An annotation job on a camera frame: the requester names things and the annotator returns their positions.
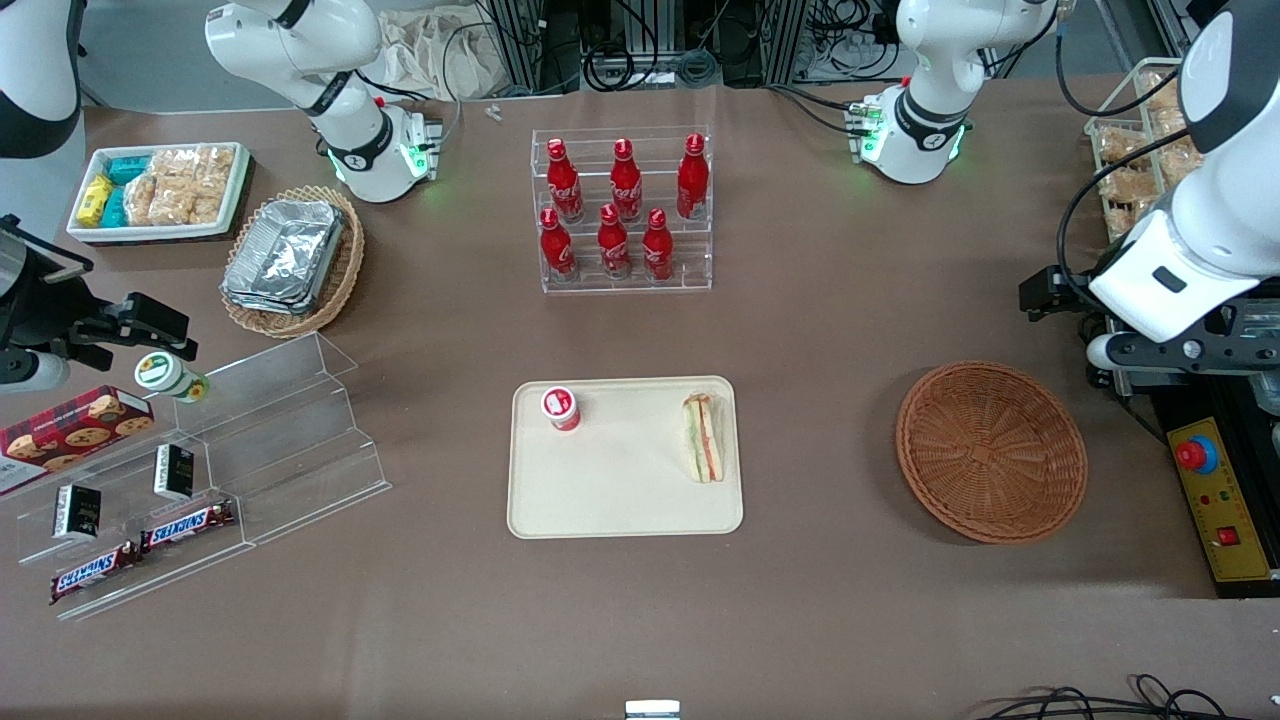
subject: green led light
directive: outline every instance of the green led light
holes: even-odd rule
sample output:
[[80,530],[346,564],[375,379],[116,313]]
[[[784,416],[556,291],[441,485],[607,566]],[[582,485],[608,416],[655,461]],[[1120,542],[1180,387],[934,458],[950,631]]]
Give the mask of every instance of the green led light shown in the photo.
[[417,146],[401,145],[401,155],[408,163],[408,172],[413,173],[413,177],[420,178],[426,174],[428,158],[425,150],[419,150]]
[[950,163],[951,160],[955,160],[956,155],[960,154],[960,141],[963,138],[964,138],[964,126],[960,126],[960,129],[956,131],[956,142],[955,142],[955,145],[951,146],[951,154],[947,155],[947,163]]

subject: red and white cup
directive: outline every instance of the red and white cup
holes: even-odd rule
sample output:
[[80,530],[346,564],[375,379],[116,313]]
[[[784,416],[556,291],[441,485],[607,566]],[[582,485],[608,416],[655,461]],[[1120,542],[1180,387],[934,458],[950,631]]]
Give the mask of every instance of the red and white cup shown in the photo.
[[543,415],[547,415],[557,430],[566,433],[582,421],[582,414],[577,409],[577,398],[563,386],[548,388],[543,393]]

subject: acrylic bottle rack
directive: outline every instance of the acrylic bottle rack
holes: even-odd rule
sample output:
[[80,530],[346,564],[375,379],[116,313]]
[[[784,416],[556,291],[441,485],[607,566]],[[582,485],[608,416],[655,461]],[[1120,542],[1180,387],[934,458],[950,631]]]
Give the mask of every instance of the acrylic bottle rack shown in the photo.
[[[685,220],[676,214],[676,173],[680,160],[685,156],[685,138],[698,132],[707,137],[703,155],[710,168],[710,181],[707,186],[707,218]],[[552,208],[552,193],[547,184],[547,141],[561,138],[568,150],[568,158],[577,168],[582,183],[585,214],[580,223],[566,224],[572,238],[573,255],[577,260],[579,277],[575,281],[558,283],[550,279],[547,259],[538,243],[540,228],[538,214],[544,208]],[[613,199],[609,184],[609,172],[613,169],[613,142],[626,137],[631,140],[636,165],[643,176],[644,211],[640,219],[627,225],[627,250],[631,256],[631,277],[622,281],[611,279],[603,268],[600,247],[595,236],[600,228],[600,206]],[[543,292],[547,295],[596,293],[596,292],[690,292],[712,287],[712,222],[714,218],[713,186],[716,167],[713,138],[707,126],[671,126],[649,128],[591,128],[563,131],[534,131],[530,154],[532,169],[532,232],[534,252],[538,255],[538,268]],[[667,213],[667,228],[671,231],[675,274],[663,284],[653,284],[644,273],[644,249],[641,238],[649,210],[662,208]]]
[[[236,523],[161,546],[50,609],[59,619],[87,618],[389,489],[378,450],[356,427],[338,379],[355,368],[311,333],[209,373],[210,393],[197,404],[148,397],[152,430],[0,498],[0,524],[14,538],[6,543],[10,577],[29,587],[33,605],[44,605],[55,575],[127,539],[137,542],[143,529],[214,502],[232,503]],[[155,450],[163,443],[196,455],[191,501],[152,493]],[[68,483],[102,492],[97,538],[50,537],[55,488]]]

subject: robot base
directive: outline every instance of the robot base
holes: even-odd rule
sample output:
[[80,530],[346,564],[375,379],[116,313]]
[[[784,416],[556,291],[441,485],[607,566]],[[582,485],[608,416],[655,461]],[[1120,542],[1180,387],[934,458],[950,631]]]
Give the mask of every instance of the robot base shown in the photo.
[[905,184],[920,184],[941,176],[956,156],[964,128],[950,138],[941,132],[925,137],[925,146],[934,138],[937,145],[932,150],[922,150],[897,117],[897,99],[905,90],[896,85],[879,95],[868,95],[864,102],[882,110],[879,128],[867,137],[852,138],[850,145],[856,142],[855,156],[874,165],[884,177]]
[[390,202],[419,182],[435,178],[439,159],[439,123],[429,126],[422,115],[396,105],[387,105],[383,111],[392,120],[392,141],[369,169],[347,168],[329,151],[338,179],[366,202]]

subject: aluminum foil container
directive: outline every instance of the aluminum foil container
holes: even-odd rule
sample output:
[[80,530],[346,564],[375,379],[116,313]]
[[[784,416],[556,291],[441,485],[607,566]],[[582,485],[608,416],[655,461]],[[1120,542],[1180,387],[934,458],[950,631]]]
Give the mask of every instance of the aluminum foil container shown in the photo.
[[275,200],[244,234],[220,290],[242,307],[301,315],[319,302],[346,218],[324,201]]

